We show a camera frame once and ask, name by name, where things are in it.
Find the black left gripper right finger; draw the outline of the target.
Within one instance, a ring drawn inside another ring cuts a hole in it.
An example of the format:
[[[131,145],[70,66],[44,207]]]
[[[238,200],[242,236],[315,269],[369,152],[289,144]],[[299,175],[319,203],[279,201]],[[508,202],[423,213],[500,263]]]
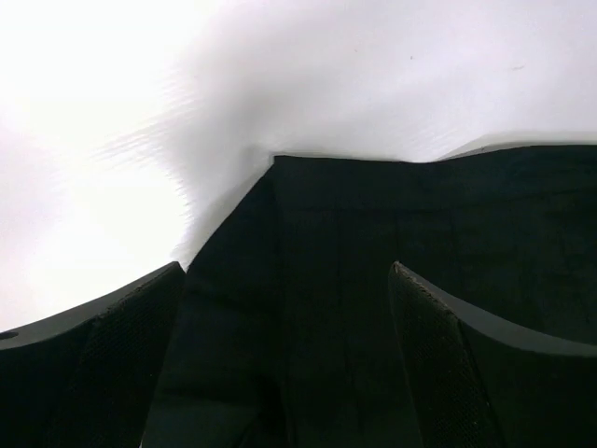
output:
[[[389,292],[423,446],[595,446],[595,345],[493,315],[399,262]]]

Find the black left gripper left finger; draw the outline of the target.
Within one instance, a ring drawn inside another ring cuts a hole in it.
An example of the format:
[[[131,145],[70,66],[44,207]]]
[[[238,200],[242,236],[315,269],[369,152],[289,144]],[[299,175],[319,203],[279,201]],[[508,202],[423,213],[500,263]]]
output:
[[[2,446],[140,446],[184,283],[171,262],[2,332]]]

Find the black pleated skirt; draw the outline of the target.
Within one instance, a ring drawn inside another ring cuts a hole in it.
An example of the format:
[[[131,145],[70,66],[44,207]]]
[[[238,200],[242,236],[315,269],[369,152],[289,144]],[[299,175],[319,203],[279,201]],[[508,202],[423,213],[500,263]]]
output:
[[[596,340],[596,150],[426,164],[279,157],[191,262],[146,447],[417,447],[395,262]]]

